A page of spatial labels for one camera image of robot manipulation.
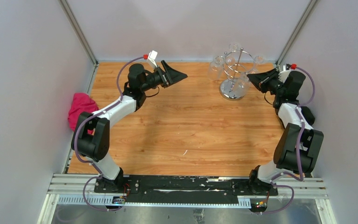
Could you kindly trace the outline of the patterned clear wine glass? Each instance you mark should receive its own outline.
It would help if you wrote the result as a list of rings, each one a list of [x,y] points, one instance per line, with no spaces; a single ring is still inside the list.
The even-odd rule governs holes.
[[[234,86],[233,86],[234,95],[238,98],[244,97],[247,94],[251,85],[252,83],[248,78],[248,73],[241,74],[234,82]]]

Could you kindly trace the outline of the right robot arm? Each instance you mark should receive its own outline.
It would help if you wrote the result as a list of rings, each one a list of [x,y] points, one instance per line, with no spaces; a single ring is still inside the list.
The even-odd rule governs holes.
[[[287,64],[286,69],[272,69],[247,75],[261,93],[274,95],[272,103],[284,132],[275,148],[271,162],[251,170],[247,182],[254,195],[269,191],[285,175],[303,181],[314,170],[324,140],[324,134],[312,127],[315,116],[308,104],[312,102],[316,86],[304,69]]]

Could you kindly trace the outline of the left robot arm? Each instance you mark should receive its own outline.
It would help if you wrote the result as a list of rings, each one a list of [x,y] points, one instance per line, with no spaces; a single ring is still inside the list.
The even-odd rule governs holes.
[[[148,98],[146,91],[167,88],[188,76],[170,67],[166,61],[154,65],[148,71],[135,60],[126,63],[129,67],[128,80],[119,89],[120,96],[113,103],[95,112],[80,113],[71,148],[78,160],[92,165],[99,173],[98,179],[106,183],[113,193],[120,192],[124,184],[124,172],[109,154],[110,129],[127,115],[140,109]]]

